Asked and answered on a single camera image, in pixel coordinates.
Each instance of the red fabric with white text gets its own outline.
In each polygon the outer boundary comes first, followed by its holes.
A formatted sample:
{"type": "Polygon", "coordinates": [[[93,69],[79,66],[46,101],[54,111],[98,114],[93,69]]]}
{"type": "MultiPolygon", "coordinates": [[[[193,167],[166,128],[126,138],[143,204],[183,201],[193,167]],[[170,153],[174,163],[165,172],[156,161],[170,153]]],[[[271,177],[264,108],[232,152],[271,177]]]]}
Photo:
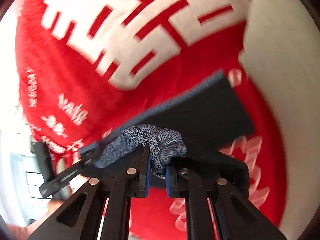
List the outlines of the red fabric with white text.
{"type": "MultiPolygon", "coordinates": [[[[248,164],[250,200],[278,225],[286,192],[282,141],[238,62],[248,8],[248,0],[25,0],[16,58],[34,137],[49,144],[54,165],[64,157],[70,166],[79,147],[223,69],[256,128],[223,152],[248,164]]],[[[131,231],[155,240],[134,222],[144,208],[132,210],[131,231]]],[[[177,239],[170,228],[162,231],[177,239]]]]}

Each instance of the window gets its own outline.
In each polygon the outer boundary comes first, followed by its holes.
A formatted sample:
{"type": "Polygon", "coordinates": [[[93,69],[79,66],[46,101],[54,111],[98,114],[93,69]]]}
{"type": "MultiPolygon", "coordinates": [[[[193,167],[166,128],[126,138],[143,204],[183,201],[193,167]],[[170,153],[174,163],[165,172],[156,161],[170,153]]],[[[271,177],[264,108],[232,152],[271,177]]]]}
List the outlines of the window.
{"type": "Polygon", "coordinates": [[[39,187],[44,183],[42,174],[36,172],[26,172],[26,175],[30,196],[32,198],[42,199],[42,196],[39,192],[39,187]]]}

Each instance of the patterned fabric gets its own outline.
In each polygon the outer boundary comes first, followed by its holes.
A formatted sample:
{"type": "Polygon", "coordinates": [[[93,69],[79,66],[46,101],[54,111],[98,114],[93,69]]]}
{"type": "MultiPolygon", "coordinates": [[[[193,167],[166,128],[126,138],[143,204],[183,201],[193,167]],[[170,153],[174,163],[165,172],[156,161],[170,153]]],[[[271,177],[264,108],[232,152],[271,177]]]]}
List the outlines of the patterned fabric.
{"type": "Polygon", "coordinates": [[[147,143],[150,144],[151,170],[162,179],[165,179],[165,169],[172,158],[187,156],[187,148],[180,133],[154,125],[141,124],[125,129],[120,136],[108,144],[95,165],[98,168],[104,168],[129,154],[137,146],[145,146],[147,143]]]}

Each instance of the metal rivet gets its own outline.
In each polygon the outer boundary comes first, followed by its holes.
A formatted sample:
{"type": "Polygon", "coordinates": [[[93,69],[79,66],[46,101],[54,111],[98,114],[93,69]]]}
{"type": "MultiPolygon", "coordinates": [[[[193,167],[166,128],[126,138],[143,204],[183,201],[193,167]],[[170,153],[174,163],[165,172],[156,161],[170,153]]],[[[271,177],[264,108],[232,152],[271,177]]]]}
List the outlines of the metal rivet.
{"type": "Polygon", "coordinates": [[[218,179],[218,184],[221,185],[221,186],[224,186],[227,184],[227,180],[224,179],[224,178],[219,178],[218,179]]]}
{"type": "Polygon", "coordinates": [[[129,175],[133,175],[133,174],[135,174],[137,172],[137,170],[135,169],[135,168],[129,168],[129,169],[127,169],[127,173],[129,174],[129,175]]]}
{"type": "Polygon", "coordinates": [[[180,173],[183,175],[187,175],[187,174],[189,174],[189,170],[187,168],[182,168],[180,173]]]}
{"type": "Polygon", "coordinates": [[[98,182],[99,182],[99,179],[97,179],[97,178],[91,178],[91,179],[89,180],[89,184],[90,184],[90,185],[97,185],[98,182]]]}

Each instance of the white wall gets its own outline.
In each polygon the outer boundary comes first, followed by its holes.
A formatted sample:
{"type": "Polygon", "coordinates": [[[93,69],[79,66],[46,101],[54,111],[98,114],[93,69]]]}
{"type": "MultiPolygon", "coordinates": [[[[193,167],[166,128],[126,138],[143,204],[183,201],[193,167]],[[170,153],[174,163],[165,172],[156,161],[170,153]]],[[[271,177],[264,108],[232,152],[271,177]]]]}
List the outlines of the white wall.
{"type": "Polygon", "coordinates": [[[19,132],[24,122],[22,111],[17,113],[19,77],[15,60],[17,16],[7,11],[0,21],[0,129],[19,132]]]}
{"type": "Polygon", "coordinates": [[[252,0],[241,56],[280,126],[288,191],[280,229],[296,240],[320,203],[320,32],[299,0],[252,0]]]}
{"type": "Polygon", "coordinates": [[[4,207],[3,218],[5,222],[25,226],[26,223],[15,194],[10,166],[10,144],[12,138],[9,132],[0,130],[0,202],[4,207]]]}

